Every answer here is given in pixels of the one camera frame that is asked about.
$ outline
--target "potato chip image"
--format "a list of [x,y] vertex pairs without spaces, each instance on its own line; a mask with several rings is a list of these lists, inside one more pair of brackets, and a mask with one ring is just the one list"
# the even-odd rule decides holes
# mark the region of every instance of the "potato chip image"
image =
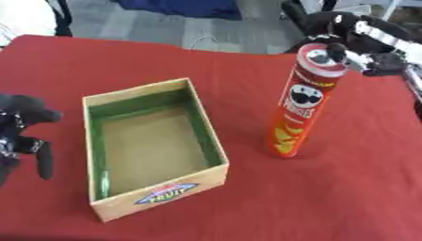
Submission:
[[293,150],[294,145],[281,144],[281,145],[274,145],[274,147],[277,148],[277,150],[280,153],[287,154],[287,153],[290,153]]
[[280,142],[292,138],[285,130],[280,128],[275,128],[275,136]]
[[291,128],[288,125],[285,125],[285,129],[287,130],[287,132],[293,134],[293,135],[299,135],[303,129],[295,129],[295,128]]

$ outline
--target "can lid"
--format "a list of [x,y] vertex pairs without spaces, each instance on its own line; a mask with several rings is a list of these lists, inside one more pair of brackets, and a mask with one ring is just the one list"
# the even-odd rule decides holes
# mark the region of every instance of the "can lid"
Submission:
[[298,62],[307,71],[328,78],[340,77],[347,71],[343,64],[336,63],[327,53],[327,44],[309,43],[298,52]]

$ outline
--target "box label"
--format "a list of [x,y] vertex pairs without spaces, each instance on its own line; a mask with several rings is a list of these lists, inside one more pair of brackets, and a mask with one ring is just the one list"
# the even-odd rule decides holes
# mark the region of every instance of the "box label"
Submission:
[[157,203],[162,201],[173,200],[180,195],[186,193],[188,190],[196,187],[198,184],[175,184],[165,185],[156,189],[150,195],[135,202],[135,204]]

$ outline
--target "cable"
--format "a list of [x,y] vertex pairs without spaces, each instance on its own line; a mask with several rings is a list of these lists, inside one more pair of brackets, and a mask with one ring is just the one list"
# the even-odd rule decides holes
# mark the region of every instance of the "cable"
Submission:
[[209,39],[213,40],[213,42],[217,45],[217,51],[219,51],[219,41],[218,41],[216,38],[214,38],[214,37],[212,37],[212,36],[209,36],[209,35],[202,36],[202,37],[199,37],[199,38],[197,38],[196,40],[194,40],[194,41],[192,42],[192,44],[190,45],[189,50],[193,50],[193,48],[194,48],[194,47],[195,47],[195,45],[198,43],[198,41],[200,41],[200,40],[204,40],[204,39],[206,39],[206,38],[209,38]]

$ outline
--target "mustache face logo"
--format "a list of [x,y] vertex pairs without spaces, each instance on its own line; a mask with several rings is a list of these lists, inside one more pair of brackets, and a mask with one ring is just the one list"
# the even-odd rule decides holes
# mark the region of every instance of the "mustache face logo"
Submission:
[[316,88],[297,84],[290,88],[290,100],[300,108],[311,108],[323,99],[323,94]]

